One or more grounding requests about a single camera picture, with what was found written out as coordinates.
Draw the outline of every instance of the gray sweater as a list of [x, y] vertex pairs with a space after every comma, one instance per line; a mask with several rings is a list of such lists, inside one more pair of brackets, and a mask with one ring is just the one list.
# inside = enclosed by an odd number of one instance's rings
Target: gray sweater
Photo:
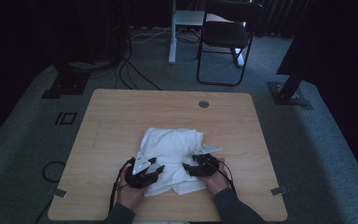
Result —
[[[213, 201], [224, 224], [265, 223], [263, 218], [248, 205], [242, 203], [230, 188], [217, 193]], [[103, 223], [131, 224], [134, 217], [135, 213], [129, 208], [116, 203]]]

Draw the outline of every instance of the chair leg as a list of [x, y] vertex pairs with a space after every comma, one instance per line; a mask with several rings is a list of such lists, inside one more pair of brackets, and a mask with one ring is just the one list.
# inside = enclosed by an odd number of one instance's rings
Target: chair leg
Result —
[[245, 58], [243, 59], [243, 67], [242, 67], [242, 71], [241, 71], [240, 80], [237, 82], [236, 85], [238, 85], [242, 82], [243, 76], [245, 75], [245, 68], [246, 68], [246, 64], [248, 63], [249, 52], [251, 51], [251, 44], [252, 44], [252, 39], [251, 39], [250, 44], [247, 47]]
[[243, 68], [241, 69], [241, 76], [240, 76], [240, 80], [237, 81], [236, 83], [223, 83], [223, 82], [211, 82], [211, 81], [203, 81], [200, 79], [200, 65], [201, 65], [201, 55], [202, 55], [202, 46], [199, 47], [199, 61], [197, 64], [197, 81], [202, 83], [202, 84], [207, 84], [207, 85], [217, 85], [217, 86], [229, 86], [229, 87], [235, 87], [238, 86], [238, 84], [240, 84], [243, 80], [243, 76], [245, 73], [245, 66], [246, 66], [246, 62], [243, 64]]
[[236, 56], [236, 60], [238, 61], [238, 58], [240, 57], [241, 53], [242, 53], [243, 49], [240, 50], [240, 52], [238, 52], [237, 56]]
[[199, 52], [197, 53], [197, 59], [199, 60], [197, 63], [197, 81], [202, 83], [200, 80], [200, 66], [201, 66], [201, 54], [202, 54], [202, 41], [199, 43]]

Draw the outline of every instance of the chair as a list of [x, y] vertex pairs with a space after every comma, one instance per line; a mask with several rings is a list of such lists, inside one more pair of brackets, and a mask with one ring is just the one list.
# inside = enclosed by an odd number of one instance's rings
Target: chair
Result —
[[[203, 84], [237, 86], [242, 82], [245, 67], [252, 45], [254, 30], [263, 14], [263, 8], [256, 3], [234, 2], [225, 0], [206, 1], [205, 13], [202, 21], [199, 50], [197, 53], [197, 81]], [[215, 15], [225, 21], [208, 21], [208, 16]], [[203, 50], [203, 44], [210, 47], [227, 48], [231, 52]], [[223, 53], [234, 54], [234, 63], [238, 61], [242, 51], [247, 48], [240, 79], [235, 83], [206, 81], [200, 78], [201, 54]]]

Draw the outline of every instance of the white towel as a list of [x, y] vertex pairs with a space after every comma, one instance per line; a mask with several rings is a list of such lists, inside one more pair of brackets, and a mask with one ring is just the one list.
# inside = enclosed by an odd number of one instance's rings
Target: white towel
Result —
[[197, 165], [191, 155], [201, 148], [203, 133], [190, 129], [146, 130], [140, 152], [148, 159], [157, 158], [156, 165], [165, 165], [158, 181], [150, 185], [145, 196], [154, 196], [170, 189], [182, 195], [200, 189], [205, 184], [187, 174], [183, 163]]

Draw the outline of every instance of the table leg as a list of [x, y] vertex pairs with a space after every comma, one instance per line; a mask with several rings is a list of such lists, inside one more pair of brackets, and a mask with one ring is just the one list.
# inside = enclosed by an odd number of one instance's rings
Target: table leg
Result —
[[172, 0], [172, 36], [170, 47], [169, 64], [175, 64], [176, 61], [176, 0]]

